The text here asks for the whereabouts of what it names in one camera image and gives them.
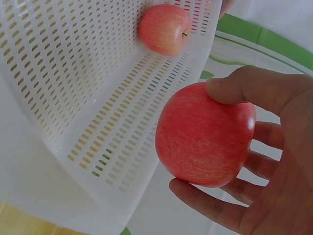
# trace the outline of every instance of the green pattern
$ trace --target green pattern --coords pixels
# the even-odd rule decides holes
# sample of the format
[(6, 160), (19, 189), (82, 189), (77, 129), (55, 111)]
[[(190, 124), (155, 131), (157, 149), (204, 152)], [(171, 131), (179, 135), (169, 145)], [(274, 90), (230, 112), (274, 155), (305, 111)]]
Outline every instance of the green pattern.
[(263, 46), (313, 71), (313, 53), (266, 28), (226, 14), (217, 30)]
[(236, 61), (236, 60), (224, 60), (224, 59), (221, 59), (221, 58), (214, 56), (214, 55), (210, 55), (209, 58), (211, 60), (214, 60), (215, 62), (218, 62), (220, 64), (224, 64), (224, 65), (240, 65), (240, 66), (249, 65), (249, 64), (246, 64), (244, 62), (240, 62), (240, 61)]
[(209, 79), (214, 77), (214, 74), (208, 71), (203, 71), (200, 75), (200, 79)]
[(132, 235), (128, 228), (125, 228), (124, 231), (120, 235)]

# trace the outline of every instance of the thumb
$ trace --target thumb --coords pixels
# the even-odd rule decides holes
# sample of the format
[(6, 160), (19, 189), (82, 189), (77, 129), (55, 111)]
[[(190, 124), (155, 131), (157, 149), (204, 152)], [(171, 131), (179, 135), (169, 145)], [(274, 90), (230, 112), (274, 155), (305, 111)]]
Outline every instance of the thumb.
[(280, 116), (282, 110), (308, 89), (313, 79), (306, 75), (282, 74), (244, 66), (223, 79), (209, 79), (208, 94), (224, 104), (251, 102)]

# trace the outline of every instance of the finger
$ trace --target finger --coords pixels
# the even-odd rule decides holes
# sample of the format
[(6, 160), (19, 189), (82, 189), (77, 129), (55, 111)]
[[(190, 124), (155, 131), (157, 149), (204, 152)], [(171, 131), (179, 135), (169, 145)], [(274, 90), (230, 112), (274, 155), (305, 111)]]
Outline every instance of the finger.
[(312, 89), (306, 75), (282, 74), (254, 66), (244, 66), (223, 79), (207, 81), (209, 95), (220, 103), (251, 102), (278, 116), (298, 95)]
[(270, 180), (278, 164), (279, 161), (250, 150), (244, 167), (253, 174), (263, 179)]
[(229, 10), (233, 3), (234, 0), (223, 0), (220, 18)]
[(246, 212), (245, 207), (219, 200), (178, 179), (170, 182), (170, 189), (181, 201), (193, 209), (239, 233), (240, 223)]
[(260, 195), (264, 187), (235, 178), (229, 184), (221, 187), (221, 189), (229, 193), (236, 200), (250, 205)]
[(282, 127), (276, 123), (257, 121), (255, 123), (253, 138), (278, 149), (283, 149), (285, 144)]

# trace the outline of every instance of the plastic basket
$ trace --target plastic basket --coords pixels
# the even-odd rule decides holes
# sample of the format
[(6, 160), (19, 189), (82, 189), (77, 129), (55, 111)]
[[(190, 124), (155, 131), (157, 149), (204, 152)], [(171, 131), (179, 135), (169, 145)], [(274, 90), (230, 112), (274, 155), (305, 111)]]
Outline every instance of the plastic basket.
[(167, 1), (192, 18), (192, 35), (176, 57), (148, 50), (137, 36), (140, 16), (160, 3), (0, 1), (0, 79), (13, 96), (7, 102), (107, 211), (103, 223), (112, 235), (126, 226), (158, 164), (154, 136), (163, 105), (202, 72), (222, 0)]

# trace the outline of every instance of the green stripe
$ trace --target green stripe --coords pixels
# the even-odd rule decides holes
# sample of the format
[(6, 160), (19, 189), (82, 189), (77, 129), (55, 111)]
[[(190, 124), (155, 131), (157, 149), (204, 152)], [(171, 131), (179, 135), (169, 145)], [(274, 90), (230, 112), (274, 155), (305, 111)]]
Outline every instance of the green stripe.
[(249, 65), (249, 64), (246, 64), (244, 62), (241, 62), (241, 61), (236, 61), (236, 60), (225, 60), (225, 59), (222, 59), (222, 58), (219, 58), (217, 56), (214, 56), (214, 55), (210, 55), (209, 58), (211, 60), (214, 60), (215, 62), (218, 62), (218, 63), (221, 63), (221, 64), (224, 64), (224, 65), (240, 65), (240, 66), (246, 66), (246, 65)]
[(303, 74), (308, 75), (306, 72), (304, 72), (303, 70), (297, 68), (296, 66), (291, 65), (291, 64), (289, 64), (289, 63), (287, 63), (287, 62), (285, 62), (285, 61), (283, 61), (283, 60), (281, 60), (281, 59), (276, 58), (275, 56), (272, 56), (272, 55), (270, 55), (270, 54), (267, 54), (267, 53), (265, 53), (265, 52), (263, 52), (263, 51), (261, 51), (261, 50), (258, 50), (258, 49), (254, 48), (254, 47), (249, 47), (249, 46), (247, 46), (247, 45), (245, 45), (245, 44), (236, 42), (236, 41), (231, 40), (231, 39), (229, 39), (229, 38), (224, 38), (224, 37), (217, 36), (217, 35), (215, 35), (215, 37), (221, 38), (221, 39), (224, 39), (224, 40), (227, 40), (227, 41), (230, 41), (230, 42), (232, 42), (232, 43), (236, 43), (236, 44), (238, 44), (238, 45), (244, 46), (244, 47), (249, 48), (249, 49), (252, 49), (252, 50), (255, 50), (255, 51), (257, 51), (257, 52), (259, 52), (259, 53), (262, 53), (262, 54), (264, 54), (264, 55), (266, 55), (266, 56), (268, 56), (268, 57), (270, 57), (270, 58), (273, 58), (273, 59), (275, 59), (275, 60), (277, 60), (277, 61), (279, 61), (279, 62), (281, 62), (281, 63), (283, 63), (283, 64), (285, 64), (285, 65), (288, 65), (288, 66), (292, 67), (292, 68), (295, 69), (295, 70), (298, 70), (299, 72), (301, 72), (301, 73), (303, 73)]
[(261, 26), (225, 14), (217, 30), (263, 46), (313, 71), (313, 53)]

